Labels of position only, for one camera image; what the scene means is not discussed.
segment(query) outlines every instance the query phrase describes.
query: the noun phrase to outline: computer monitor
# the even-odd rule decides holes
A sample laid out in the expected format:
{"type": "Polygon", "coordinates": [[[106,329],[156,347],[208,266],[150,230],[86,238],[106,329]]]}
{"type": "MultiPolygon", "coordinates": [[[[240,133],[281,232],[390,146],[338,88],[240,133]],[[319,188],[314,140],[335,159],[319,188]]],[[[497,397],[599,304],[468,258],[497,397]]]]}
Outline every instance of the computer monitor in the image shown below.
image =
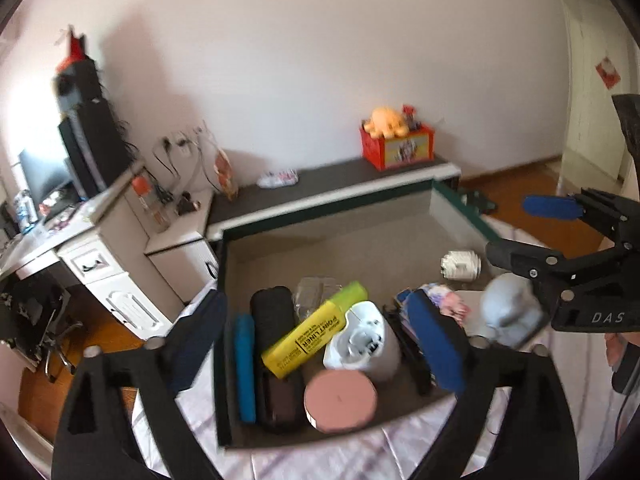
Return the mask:
{"type": "Polygon", "coordinates": [[[31,192],[33,205],[36,206],[38,216],[42,217],[38,205],[54,189],[71,182],[71,175],[66,168],[63,158],[45,158],[39,154],[23,150],[18,155],[22,172],[31,192]]]}

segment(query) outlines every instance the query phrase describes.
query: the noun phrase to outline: storage box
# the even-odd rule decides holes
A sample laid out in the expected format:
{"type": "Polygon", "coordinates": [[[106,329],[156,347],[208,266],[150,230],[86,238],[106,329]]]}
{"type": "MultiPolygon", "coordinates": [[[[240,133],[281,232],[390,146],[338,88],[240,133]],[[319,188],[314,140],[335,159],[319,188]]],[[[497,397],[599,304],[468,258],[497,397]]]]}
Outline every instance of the storage box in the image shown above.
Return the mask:
{"type": "Polygon", "coordinates": [[[423,125],[406,137],[372,139],[364,128],[360,128],[362,156],[378,171],[431,160],[434,133],[432,128],[423,125]]]}
{"type": "MultiPolygon", "coordinates": [[[[249,311],[254,292],[276,285],[294,291],[305,276],[358,280],[378,307],[404,288],[441,281],[440,259],[449,250],[484,247],[498,235],[455,192],[435,181],[417,182],[246,224],[225,231],[218,287],[228,296],[225,334],[214,350],[214,398],[218,443],[229,448],[279,447],[329,435],[309,425],[297,433],[271,434],[239,422],[232,327],[249,311]]],[[[483,261],[478,290],[495,273],[483,261]]],[[[322,369],[318,352],[302,367],[305,382],[322,369]]],[[[369,427],[409,415],[446,395],[434,388],[420,397],[402,364],[392,381],[376,386],[378,408],[369,427]]]]}

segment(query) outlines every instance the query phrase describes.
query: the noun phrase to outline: plastic bottle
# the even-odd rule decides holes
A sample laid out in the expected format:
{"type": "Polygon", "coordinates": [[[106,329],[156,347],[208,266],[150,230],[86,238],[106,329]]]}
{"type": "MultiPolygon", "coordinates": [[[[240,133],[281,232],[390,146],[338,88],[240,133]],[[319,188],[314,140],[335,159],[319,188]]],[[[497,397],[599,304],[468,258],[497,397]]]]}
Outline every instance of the plastic bottle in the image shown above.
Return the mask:
{"type": "Polygon", "coordinates": [[[298,322],[302,323],[311,316],[320,305],[340,290],[340,285],[333,278],[310,276],[302,278],[296,287],[294,308],[298,322]]]}
{"type": "Polygon", "coordinates": [[[367,297],[367,291],[360,283],[345,286],[264,352],[262,362],[277,378],[283,379],[331,341],[347,324],[346,312],[367,297]]]}
{"type": "Polygon", "coordinates": [[[151,188],[147,179],[139,175],[131,181],[131,187],[140,198],[140,203],[146,214],[154,221],[153,224],[156,232],[161,233],[162,231],[166,231],[171,224],[164,212],[164,206],[151,188]]]}

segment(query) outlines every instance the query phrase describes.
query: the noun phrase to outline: desk drawer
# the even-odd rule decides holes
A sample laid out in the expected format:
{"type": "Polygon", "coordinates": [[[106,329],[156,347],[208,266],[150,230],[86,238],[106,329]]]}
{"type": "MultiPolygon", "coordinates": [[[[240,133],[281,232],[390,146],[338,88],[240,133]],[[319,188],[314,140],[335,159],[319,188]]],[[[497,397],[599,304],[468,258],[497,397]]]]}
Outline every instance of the desk drawer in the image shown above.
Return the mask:
{"type": "Polygon", "coordinates": [[[124,272],[109,248],[95,238],[66,254],[62,259],[82,283],[93,283],[124,272]]]}
{"type": "Polygon", "coordinates": [[[35,274],[42,269],[46,269],[59,261],[60,259],[56,256],[56,253],[53,251],[47,251],[42,256],[38,256],[36,259],[31,260],[28,264],[16,270],[15,273],[18,278],[24,280],[32,274],[35,274]]]}

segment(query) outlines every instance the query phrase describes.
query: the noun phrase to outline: red decoration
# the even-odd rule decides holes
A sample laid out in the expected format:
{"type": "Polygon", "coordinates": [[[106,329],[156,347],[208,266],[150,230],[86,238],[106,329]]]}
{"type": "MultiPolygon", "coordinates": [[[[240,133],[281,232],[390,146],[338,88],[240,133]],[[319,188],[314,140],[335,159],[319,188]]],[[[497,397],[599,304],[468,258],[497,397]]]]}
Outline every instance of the red decoration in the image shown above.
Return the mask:
{"type": "Polygon", "coordinates": [[[613,63],[609,59],[609,57],[605,57],[597,66],[596,70],[602,81],[604,82],[607,90],[611,90],[615,85],[620,82],[620,74],[616,67],[613,66],[613,63]]]}
{"type": "Polygon", "coordinates": [[[84,48],[82,47],[81,37],[76,38],[74,35],[74,28],[69,25],[69,55],[62,60],[62,62],[56,67],[56,74],[62,72],[69,65],[72,65],[76,61],[82,61],[86,59],[84,48]]]}
{"type": "Polygon", "coordinates": [[[415,108],[411,105],[402,105],[402,113],[409,117],[413,117],[415,114],[415,108]]]}

